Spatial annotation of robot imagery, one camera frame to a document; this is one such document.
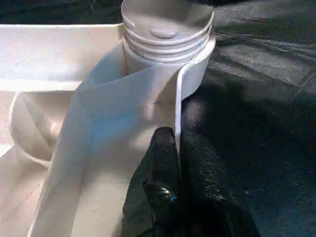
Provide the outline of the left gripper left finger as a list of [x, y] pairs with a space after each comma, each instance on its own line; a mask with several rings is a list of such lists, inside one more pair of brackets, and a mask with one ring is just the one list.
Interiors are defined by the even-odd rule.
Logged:
[[136, 168], [122, 209], [121, 236], [176, 237], [181, 182], [173, 129], [159, 127]]

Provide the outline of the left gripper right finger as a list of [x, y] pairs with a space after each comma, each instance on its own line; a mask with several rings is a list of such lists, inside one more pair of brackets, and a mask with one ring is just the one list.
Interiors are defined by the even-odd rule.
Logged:
[[207, 139], [181, 135], [181, 178], [192, 237], [258, 237], [255, 222], [233, 195], [229, 173]]

